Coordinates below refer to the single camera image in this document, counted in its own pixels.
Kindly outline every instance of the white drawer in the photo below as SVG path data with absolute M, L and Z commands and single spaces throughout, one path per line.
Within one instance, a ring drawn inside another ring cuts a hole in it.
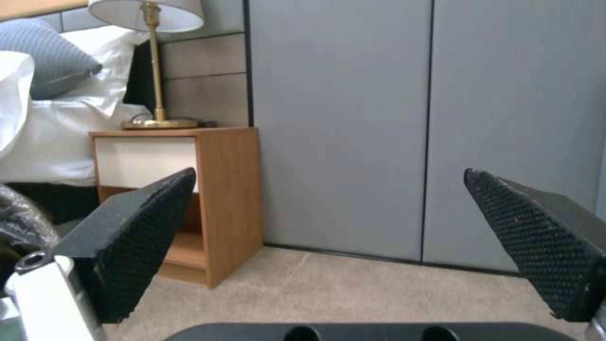
M 98 137 L 95 146 L 101 186 L 140 188 L 183 168 L 197 171 L 193 137 Z

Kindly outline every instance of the grey pillow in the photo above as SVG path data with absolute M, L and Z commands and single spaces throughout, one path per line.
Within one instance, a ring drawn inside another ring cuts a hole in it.
M 0 50 L 32 56 L 35 68 L 30 95 L 34 100 L 48 100 L 72 90 L 102 69 L 93 57 L 64 39 L 41 19 L 1 23 Z

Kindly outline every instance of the grey wardrobe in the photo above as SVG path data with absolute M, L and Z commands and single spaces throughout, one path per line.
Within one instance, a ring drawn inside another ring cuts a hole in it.
M 419 260 L 429 0 L 251 0 L 265 241 Z
M 466 167 L 593 211 L 606 1 L 249 6 L 266 242 L 515 270 Z

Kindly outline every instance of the wooden nightstand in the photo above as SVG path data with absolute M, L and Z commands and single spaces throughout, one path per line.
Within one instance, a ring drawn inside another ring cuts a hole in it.
M 256 128 L 90 133 L 100 201 L 196 169 L 185 223 L 160 275 L 214 287 L 262 246 Z

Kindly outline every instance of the lamp stem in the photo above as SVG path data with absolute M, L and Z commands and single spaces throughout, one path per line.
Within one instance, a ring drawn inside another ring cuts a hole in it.
M 153 69 L 153 88 L 156 96 L 154 116 L 156 121 L 165 121 L 166 110 L 162 103 L 162 77 L 160 75 L 160 58 L 158 57 L 158 40 L 156 38 L 156 27 L 160 24 L 160 8 L 155 3 L 144 2 L 141 5 L 141 10 L 150 32 L 151 67 Z

